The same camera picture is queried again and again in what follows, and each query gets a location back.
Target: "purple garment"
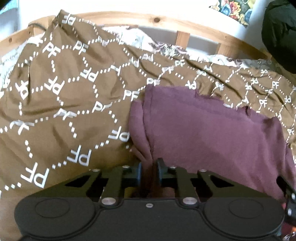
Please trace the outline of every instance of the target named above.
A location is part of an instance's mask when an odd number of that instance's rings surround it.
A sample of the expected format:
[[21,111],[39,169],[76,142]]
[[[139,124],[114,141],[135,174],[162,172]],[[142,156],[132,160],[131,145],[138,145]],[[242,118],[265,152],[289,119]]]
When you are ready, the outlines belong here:
[[132,103],[129,131],[151,188],[153,161],[162,157],[196,173],[207,169],[283,200],[276,179],[295,186],[295,167],[278,118],[249,107],[227,108],[223,101],[186,87],[147,85],[144,103]]

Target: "brown bed sheet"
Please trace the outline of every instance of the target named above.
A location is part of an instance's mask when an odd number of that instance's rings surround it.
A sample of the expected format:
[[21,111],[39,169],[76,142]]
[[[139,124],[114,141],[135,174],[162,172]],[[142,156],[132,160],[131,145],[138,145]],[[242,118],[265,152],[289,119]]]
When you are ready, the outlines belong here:
[[228,107],[278,116],[296,148],[296,87],[275,72],[152,54],[63,10],[42,41],[24,48],[0,100],[1,241],[20,237],[13,212],[23,197],[134,162],[129,109],[147,84],[198,88]]

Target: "dark green fabric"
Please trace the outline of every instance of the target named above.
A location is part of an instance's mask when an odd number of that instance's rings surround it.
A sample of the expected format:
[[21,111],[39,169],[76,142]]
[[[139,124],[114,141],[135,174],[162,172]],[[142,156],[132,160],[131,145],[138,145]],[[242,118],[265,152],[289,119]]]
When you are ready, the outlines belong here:
[[266,8],[262,41],[287,71],[296,74],[296,8],[288,0],[275,0]]

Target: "wooden headboard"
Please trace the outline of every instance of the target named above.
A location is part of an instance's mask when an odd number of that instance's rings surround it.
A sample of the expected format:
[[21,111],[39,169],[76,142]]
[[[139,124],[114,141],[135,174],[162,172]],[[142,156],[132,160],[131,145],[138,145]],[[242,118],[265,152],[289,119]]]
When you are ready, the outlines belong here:
[[[247,44],[246,42],[235,38],[229,34],[223,33],[197,23],[192,23],[185,20],[178,20],[165,16],[157,16],[151,14],[140,14],[131,12],[89,12],[76,14],[80,18],[90,20],[97,25],[104,26],[145,26],[156,27],[172,31],[176,33],[176,45],[187,47],[190,34],[194,34],[206,39],[210,39],[218,43],[216,54],[222,54],[230,58],[238,58],[240,51],[244,52],[252,59],[271,59],[267,52],[261,52],[255,47]],[[31,23],[39,23],[45,28],[51,24],[55,18],[54,15],[43,17],[32,21]],[[10,50],[15,49],[21,45],[30,36],[35,36],[43,31],[35,26],[18,31],[6,39],[0,41],[0,56],[8,53]]]

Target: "wood knot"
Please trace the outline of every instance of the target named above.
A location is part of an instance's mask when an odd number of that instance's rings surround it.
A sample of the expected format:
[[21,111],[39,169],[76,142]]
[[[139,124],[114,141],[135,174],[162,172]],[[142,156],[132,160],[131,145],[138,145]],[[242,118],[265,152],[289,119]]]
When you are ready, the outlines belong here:
[[159,17],[154,18],[154,22],[155,23],[159,23],[160,22],[160,18]]

